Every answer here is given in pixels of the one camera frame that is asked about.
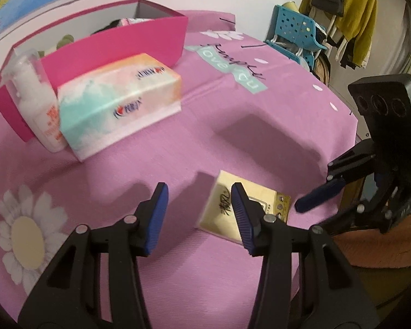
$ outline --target pink storage box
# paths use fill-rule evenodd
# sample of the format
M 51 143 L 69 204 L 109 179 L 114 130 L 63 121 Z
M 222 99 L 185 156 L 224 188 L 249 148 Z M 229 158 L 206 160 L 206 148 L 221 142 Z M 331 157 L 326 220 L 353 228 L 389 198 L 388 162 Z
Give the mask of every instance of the pink storage box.
M 97 30 L 121 18 L 148 18 L 139 24 Z M 56 91 L 77 76 L 108 63 L 146 53 L 172 67 L 181 58 L 188 18 L 167 7 L 146 0 L 127 0 L 101 5 L 60 19 L 16 43 L 0 70 L 0 112 L 23 141 L 34 134 L 21 117 L 3 81 L 3 70 L 13 55 L 29 49 L 45 51 L 65 35 L 74 43 L 41 59 L 46 74 Z

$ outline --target small card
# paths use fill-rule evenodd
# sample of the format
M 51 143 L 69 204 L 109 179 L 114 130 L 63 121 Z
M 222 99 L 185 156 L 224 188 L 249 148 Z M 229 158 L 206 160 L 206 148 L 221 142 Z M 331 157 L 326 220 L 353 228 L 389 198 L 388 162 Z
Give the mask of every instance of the small card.
M 290 197 L 268 189 L 262 185 L 247 181 L 226 171 L 220 171 L 212 188 L 205 210 L 198 222 L 198 228 L 222 237 L 242 243 L 236 217 L 231 206 L 231 187 L 240 182 L 251 200 L 259 202 L 266 214 L 274 214 L 287 222 Z

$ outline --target yellow sweater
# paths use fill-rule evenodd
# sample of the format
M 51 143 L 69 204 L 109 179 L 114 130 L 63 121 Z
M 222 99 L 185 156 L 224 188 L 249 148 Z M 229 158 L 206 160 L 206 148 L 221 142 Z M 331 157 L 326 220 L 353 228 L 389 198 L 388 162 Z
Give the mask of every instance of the yellow sweater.
M 303 0 L 300 13 L 309 14 L 312 0 Z M 356 38 L 353 63 L 362 66 L 371 47 L 377 16 L 377 0 L 344 0 L 344 17 L 337 17 L 335 25 L 350 41 Z

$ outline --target white flower pattern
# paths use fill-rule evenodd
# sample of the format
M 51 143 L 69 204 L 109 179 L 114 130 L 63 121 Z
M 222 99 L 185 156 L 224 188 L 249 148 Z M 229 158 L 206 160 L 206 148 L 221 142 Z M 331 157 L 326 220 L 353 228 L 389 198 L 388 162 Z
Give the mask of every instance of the white flower pattern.
M 244 39 L 244 36 L 242 36 L 242 33 L 236 32 L 236 31 L 205 31 L 201 32 L 203 35 L 212 37 L 212 38 L 223 38 L 226 39 L 227 41 L 231 41 L 233 39 L 237 39 L 239 41 L 242 41 Z
M 264 60 L 264 59 L 254 58 L 254 60 L 255 60 L 256 62 L 260 63 L 260 64 L 269 64 L 269 62 L 267 62 L 267 61 Z
M 23 283 L 27 295 L 32 291 L 67 235 L 59 232 L 67 221 L 63 208 L 52 209 L 52 197 L 44 192 L 34 206 L 34 197 L 20 186 L 18 201 L 10 190 L 0 201 L 0 247 L 6 271 L 16 285 Z

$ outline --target tissue package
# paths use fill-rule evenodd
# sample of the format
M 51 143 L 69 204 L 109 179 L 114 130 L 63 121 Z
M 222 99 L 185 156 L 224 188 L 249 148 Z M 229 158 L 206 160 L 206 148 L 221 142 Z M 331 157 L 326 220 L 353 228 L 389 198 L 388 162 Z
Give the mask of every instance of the tissue package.
M 224 239 L 242 243 L 238 223 L 231 206 L 231 187 L 240 182 L 251 200 L 260 203 L 266 214 L 274 214 L 287 222 L 290 197 L 262 185 L 247 181 L 226 171 L 220 171 L 210 193 L 198 228 Z
M 83 161 L 181 110 L 181 77 L 147 54 L 114 62 L 58 88 L 61 132 Z

